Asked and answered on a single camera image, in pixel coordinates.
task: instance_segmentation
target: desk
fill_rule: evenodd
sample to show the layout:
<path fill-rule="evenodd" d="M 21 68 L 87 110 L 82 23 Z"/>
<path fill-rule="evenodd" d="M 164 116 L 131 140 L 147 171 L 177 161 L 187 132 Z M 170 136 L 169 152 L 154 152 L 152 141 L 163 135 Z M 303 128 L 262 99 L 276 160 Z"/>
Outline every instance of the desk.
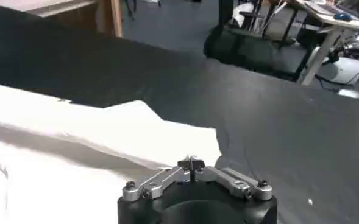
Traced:
<path fill-rule="evenodd" d="M 47 17 L 78 9 L 93 4 L 96 1 L 97 0 L 0 0 L 0 6 L 38 15 L 40 17 Z M 110 32 L 111 30 L 114 30 L 117 37 L 122 37 L 123 28 L 121 24 L 121 6 L 119 0 L 98 1 L 103 1 L 104 18 L 106 18 L 106 22 L 109 23 L 106 31 Z"/>
<path fill-rule="evenodd" d="M 333 25 L 332 30 L 328 33 L 326 39 L 321 44 L 320 49 L 317 51 L 313 59 L 307 65 L 305 74 L 298 80 L 303 85 L 309 85 L 313 80 L 313 77 L 321 67 L 323 60 L 328 55 L 331 47 L 334 45 L 336 39 L 341 35 L 343 29 L 359 30 L 359 21 L 352 20 L 349 22 L 333 19 L 332 16 L 323 15 L 315 12 L 312 8 L 308 7 L 303 0 L 295 0 L 295 4 L 303 8 L 311 16 L 314 16 L 322 23 Z"/>
<path fill-rule="evenodd" d="M 224 156 L 272 184 L 281 223 L 359 223 L 358 100 L 1 7 L 0 84 L 214 127 Z"/>

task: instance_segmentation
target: laptop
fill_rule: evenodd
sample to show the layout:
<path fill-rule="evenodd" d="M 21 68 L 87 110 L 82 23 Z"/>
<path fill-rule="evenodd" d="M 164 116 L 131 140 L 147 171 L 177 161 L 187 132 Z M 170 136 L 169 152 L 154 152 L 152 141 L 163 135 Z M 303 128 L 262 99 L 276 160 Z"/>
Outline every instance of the laptop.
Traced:
<path fill-rule="evenodd" d="M 312 1 L 304 1 L 314 11 L 333 16 L 338 13 L 349 14 L 352 19 L 359 20 L 359 0 L 339 0 L 335 5 L 320 5 Z"/>

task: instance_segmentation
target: table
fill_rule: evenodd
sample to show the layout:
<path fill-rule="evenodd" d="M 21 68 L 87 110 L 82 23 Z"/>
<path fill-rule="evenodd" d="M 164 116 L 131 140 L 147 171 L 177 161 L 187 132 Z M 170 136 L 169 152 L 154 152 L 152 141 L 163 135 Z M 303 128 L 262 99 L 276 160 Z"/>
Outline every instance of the table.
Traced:
<path fill-rule="evenodd" d="M 331 28 L 331 31 L 327 34 L 326 39 L 321 44 L 320 49 L 317 51 L 317 53 L 314 55 L 313 59 L 309 62 L 307 65 L 307 69 L 304 73 L 304 75 L 298 80 L 299 83 L 303 85 L 309 85 L 311 81 L 313 80 L 313 77 L 321 67 L 321 64 L 323 60 L 328 55 L 331 47 L 334 45 L 336 39 L 341 35 L 343 29 L 353 29 L 353 30 L 359 30 L 359 21 L 358 20 L 352 20 L 349 22 L 340 21 L 333 19 L 332 16 L 329 15 L 323 15 L 320 13 L 317 13 L 312 8 L 307 6 L 304 2 L 304 0 L 295 0 L 293 4 L 299 5 L 302 9 L 304 9 L 310 16 L 314 16 L 318 20 L 320 20 L 322 23 L 333 25 Z"/>
<path fill-rule="evenodd" d="M 47 17 L 95 3 L 97 0 L 0 0 L 0 6 Z M 123 36 L 121 6 L 119 0 L 102 0 L 106 32 L 112 30 L 117 37 Z"/>
<path fill-rule="evenodd" d="M 358 100 L 1 7 L 0 18 L 0 84 L 94 107 L 139 99 L 214 127 L 226 158 L 272 184 L 281 223 L 359 223 Z"/>

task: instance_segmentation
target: metal linkage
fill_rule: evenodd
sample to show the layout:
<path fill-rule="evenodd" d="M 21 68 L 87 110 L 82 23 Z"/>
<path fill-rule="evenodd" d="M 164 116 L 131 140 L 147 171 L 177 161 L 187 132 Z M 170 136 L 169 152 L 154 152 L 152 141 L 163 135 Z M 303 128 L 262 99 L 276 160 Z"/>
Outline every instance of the metal linkage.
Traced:
<path fill-rule="evenodd" d="M 125 201 L 137 201 L 140 197 L 149 199 L 159 198 L 163 191 L 173 182 L 197 181 L 217 182 L 237 198 L 267 201 L 272 198 L 272 188 L 266 181 L 257 181 L 231 168 L 216 169 L 205 167 L 202 160 L 193 157 L 178 162 L 172 169 L 161 170 L 147 180 L 135 183 L 127 182 L 123 188 Z"/>
<path fill-rule="evenodd" d="M 128 181 L 123 188 L 123 199 L 125 201 L 137 201 L 141 196 L 150 199 L 159 198 L 173 182 L 188 180 L 189 175 L 189 172 L 176 166 L 172 169 L 161 170 L 140 183 Z"/>

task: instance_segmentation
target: white table leg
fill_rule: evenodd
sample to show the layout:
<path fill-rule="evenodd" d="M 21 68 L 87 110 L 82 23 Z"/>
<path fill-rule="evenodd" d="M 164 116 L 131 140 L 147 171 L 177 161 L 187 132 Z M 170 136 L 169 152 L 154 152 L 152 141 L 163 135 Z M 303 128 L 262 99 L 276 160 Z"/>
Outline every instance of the white table leg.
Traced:
<path fill-rule="evenodd" d="M 316 55 L 311 61 L 309 61 L 309 64 L 307 65 L 307 68 L 305 70 L 305 74 L 299 79 L 298 83 L 301 83 L 305 86 L 311 83 L 313 77 L 319 70 L 323 60 L 328 55 L 331 47 L 335 43 L 336 39 L 341 35 L 342 30 L 343 29 L 340 27 L 335 27 L 328 33 Z"/>

